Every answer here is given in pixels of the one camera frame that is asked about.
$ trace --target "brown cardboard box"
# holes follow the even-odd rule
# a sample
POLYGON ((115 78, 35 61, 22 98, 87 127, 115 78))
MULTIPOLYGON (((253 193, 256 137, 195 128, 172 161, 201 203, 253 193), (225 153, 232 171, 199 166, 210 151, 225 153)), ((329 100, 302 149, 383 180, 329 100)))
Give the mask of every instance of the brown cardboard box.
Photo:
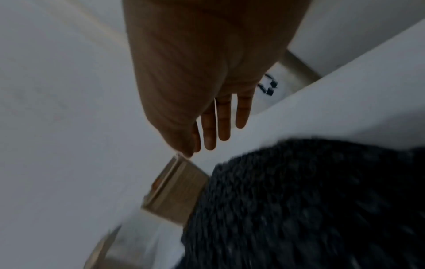
POLYGON ((209 177, 193 163, 181 156, 173 157, 159 174, 145 196, 142 212, 103 237, 84 265, 84 269, 150 269, 150 255, 143 246, 142 232, 153 234, 159 225, 168 225, 167 231, 185 226, 209 177))

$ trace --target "hand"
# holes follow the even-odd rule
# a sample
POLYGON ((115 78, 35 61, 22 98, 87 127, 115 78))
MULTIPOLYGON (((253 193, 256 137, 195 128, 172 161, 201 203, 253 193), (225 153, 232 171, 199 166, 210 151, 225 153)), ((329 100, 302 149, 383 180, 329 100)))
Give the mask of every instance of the hand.
POLYGON ((230 138, 232 94, 243 128, 264 73, 277 62, 307 0, 123 0, 140 99, 149 122, 185 156, 230 138))

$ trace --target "human hand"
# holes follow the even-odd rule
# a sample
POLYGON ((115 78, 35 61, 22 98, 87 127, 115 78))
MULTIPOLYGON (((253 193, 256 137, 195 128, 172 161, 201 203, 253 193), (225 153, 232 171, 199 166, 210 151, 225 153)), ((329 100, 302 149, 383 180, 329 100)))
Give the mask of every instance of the human hand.
POLYGON ((232 94, 243 128, 257 83, 285 51, 308 3, 123 0, 140 99, 164 140, 185 156, 198 152, 199 116, 206 149, 215 148, 217 132, 228 140, 232 94))

